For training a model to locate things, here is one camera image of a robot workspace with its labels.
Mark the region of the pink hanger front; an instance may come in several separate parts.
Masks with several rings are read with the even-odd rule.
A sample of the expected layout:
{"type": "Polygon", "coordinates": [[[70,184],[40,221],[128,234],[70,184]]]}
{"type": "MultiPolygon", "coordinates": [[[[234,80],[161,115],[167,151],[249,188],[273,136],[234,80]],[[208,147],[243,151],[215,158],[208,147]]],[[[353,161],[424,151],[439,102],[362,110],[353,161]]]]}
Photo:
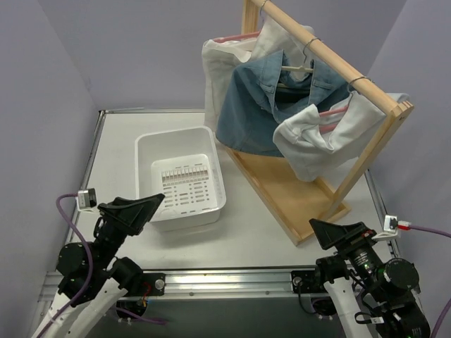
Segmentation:
{"type": "Polygon", "coordinates": [[[332,132],[347,112],[349,105],[319,113],[319,131],[321,134],[332,132]]]}

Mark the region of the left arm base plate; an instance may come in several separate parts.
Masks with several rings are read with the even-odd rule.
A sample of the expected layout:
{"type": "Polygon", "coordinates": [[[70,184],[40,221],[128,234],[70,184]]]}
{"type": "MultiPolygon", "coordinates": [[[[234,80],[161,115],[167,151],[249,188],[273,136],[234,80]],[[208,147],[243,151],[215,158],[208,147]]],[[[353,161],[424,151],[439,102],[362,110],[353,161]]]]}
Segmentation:
{"type": "Polygon", "coordinates": [[[125,297],[147,300],[154,296],[163,296],[166,287],[166,275],[164,273],[143,272],[135,275],[125,285],[127,293],[125,297]]]}

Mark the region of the blue denim skirt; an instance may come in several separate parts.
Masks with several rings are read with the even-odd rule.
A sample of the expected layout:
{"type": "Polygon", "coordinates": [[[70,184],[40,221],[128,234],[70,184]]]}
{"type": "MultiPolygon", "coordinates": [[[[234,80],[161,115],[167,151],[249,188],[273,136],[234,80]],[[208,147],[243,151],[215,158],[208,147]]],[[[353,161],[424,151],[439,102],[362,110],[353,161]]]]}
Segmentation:
{"type": "Polygon", "coordinates": [[[282,50],[237,66],[218,117],[216,138],[224,146],[248,154],[279,157],[275,129],[313,104],[327,111],[349,96],[348,83],[321,60],[300,79],[286,71],[282,50]]]}

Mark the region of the white skirt front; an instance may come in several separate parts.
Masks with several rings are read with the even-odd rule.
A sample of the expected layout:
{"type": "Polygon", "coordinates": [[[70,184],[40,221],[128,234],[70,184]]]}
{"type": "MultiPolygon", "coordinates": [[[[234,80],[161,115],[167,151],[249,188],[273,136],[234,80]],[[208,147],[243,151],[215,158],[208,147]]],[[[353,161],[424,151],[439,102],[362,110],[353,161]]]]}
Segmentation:
{"type": "Polygon", "coordinates": [[[320,133],[320,111],[313,104],[276,128],[273,142],[299,180],[311,182],[326,171],[360,157],[385,120],[384,112],[356,91],[329,110],[346,104],[349,108],[332,132],[320,133]]]}

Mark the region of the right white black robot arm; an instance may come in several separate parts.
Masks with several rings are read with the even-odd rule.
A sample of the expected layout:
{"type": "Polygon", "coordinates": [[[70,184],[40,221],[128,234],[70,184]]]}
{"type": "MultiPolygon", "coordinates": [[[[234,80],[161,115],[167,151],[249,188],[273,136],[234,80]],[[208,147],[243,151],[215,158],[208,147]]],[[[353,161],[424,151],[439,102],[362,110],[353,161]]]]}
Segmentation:
{"type": "Polygon", "coordinates": [[[377,242],[395,233],[376,232],[363,222],[336,225],[312,218],[312,230],[332,256],[316,260],[313,282],[326,291],[347,337],[370,337],[374,326],[380,337],[430,337],[431,328],[414,290],[419,273],[403,258],[383,262],[374,250],[377,242]]]}

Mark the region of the cream white hanger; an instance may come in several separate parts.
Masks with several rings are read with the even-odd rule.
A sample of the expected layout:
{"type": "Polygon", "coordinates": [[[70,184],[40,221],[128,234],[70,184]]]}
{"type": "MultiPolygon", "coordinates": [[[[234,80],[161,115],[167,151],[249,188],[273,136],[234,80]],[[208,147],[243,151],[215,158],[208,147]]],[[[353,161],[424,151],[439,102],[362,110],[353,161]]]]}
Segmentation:
{"type": "Polygon", "coordinates": [[[277,68],[279,88],[288,88],[286,80],[302,81],[313,73],[314,57],[308,50],[308,44],[302,44],[288,35],[275,39],[274,45],[279,48],[277,68]]]}

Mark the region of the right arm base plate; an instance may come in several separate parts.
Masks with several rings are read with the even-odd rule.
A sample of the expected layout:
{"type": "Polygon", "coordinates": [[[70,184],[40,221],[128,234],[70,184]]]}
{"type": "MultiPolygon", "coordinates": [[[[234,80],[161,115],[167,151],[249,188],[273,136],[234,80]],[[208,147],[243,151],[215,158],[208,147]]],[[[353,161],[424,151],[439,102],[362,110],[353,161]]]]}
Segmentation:
{"type": "Polygon", "coordinates": [[[292,292],[295,294],[317,294],[322,291],[315,270],[292,270],[290,279],[292,292]]]}

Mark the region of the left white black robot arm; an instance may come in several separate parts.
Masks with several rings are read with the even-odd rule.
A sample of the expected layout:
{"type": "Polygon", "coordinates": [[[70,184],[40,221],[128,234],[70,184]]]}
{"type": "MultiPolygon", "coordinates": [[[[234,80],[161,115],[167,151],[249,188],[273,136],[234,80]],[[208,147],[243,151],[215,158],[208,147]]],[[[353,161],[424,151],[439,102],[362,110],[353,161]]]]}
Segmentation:
{"type": "Polygon", "coordinates": [[[78,242],[65,244],[58,253],[56,269],[62,278],[54,300],[34,332],[34,337],[86,337],[106,312],[124,296],[136,296],[137,304],[119,306],[127,318],[141,319],[152,296],[166,286],[163,273],[145,273],[117,252],[128,237],[139,235],[163,202],[164,194],[129,200],[117,197],[97,203],[94,189],[69,193],[80,212],[98,213],[94,241],[87,241],[64,212],[62,195],[56,207],[78,242]]]}

